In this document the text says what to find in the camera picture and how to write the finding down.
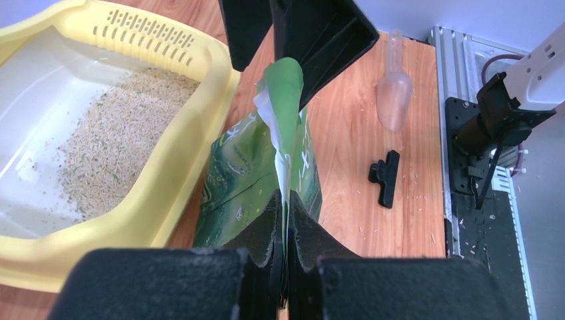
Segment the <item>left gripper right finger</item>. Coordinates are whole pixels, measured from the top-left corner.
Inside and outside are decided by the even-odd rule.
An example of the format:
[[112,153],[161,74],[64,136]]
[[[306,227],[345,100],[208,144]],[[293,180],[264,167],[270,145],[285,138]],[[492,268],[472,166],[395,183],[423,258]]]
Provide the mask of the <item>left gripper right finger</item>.
[[464,259],[360,257],[290,194],[290,319],[509,319],[487,268]]

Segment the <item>black bag clip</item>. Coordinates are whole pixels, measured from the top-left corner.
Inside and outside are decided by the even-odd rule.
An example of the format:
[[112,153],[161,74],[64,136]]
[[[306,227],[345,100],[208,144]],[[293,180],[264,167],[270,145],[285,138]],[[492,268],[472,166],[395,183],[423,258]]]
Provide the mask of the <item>black bag clip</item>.
[[385,160],[380,159],[370,165],[368,180],[380,185],[378,204],[387,209],[392,209],[393,206],[399,163],[400,154],[391,150]]

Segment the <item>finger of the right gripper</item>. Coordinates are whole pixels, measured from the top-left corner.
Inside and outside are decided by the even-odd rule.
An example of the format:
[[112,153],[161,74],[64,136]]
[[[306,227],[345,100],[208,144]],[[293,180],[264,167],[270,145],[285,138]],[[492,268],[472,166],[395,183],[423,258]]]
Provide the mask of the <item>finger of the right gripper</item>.
[[244,71],[273,24],[269,0],[220,0],[233,69]]
[[374,47],[380,35],[354,1],[271,1],[275,59],[302,68],[299,107]]

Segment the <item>clear plastic scoop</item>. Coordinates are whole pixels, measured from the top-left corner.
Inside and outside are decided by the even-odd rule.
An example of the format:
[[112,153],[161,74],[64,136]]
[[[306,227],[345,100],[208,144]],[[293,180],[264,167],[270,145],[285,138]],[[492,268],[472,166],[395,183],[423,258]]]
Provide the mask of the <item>clear plastic scoop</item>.
[[376,97],[378,119],[391,131],[405,126],[413,90],[412,79],[403,69],[402,49],[402,31],[394,29],[388,34],[386,71]]

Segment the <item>green litter bag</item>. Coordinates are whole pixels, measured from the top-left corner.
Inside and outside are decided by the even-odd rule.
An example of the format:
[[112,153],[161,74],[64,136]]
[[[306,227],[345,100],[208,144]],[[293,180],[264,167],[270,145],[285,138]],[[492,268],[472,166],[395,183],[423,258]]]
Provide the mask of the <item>green litter bag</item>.
[[271,63],[257,84],[254,110],[211,146],[193,245],[218,248],[260,216],[274,191],[290,194],[318,219],[322,194],[310,116],[299,105],[304,85],[298,62]]

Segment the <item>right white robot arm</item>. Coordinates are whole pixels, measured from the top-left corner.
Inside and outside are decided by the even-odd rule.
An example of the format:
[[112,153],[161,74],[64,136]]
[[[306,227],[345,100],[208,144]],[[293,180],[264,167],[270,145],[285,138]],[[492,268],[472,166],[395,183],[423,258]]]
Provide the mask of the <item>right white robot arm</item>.
[[[275,149],[293,146],[298,114],[325,85],[372,49],[379,33],[354,1],[221,1],[231,64],[245,70],[275,32],[275,65],[253,99]],[[479,156],[515,146],[564,102],[564,28],[496,74],[477,93],[479,113],[457,132],[461,151]]]

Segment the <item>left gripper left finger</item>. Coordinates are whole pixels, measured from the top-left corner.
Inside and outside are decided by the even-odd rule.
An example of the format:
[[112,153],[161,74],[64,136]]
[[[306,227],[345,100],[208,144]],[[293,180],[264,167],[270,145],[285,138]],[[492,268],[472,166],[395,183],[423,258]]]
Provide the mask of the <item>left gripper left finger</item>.
[[50,319],[276,319],[281,193],[219,249],[89,252],[66,280]]

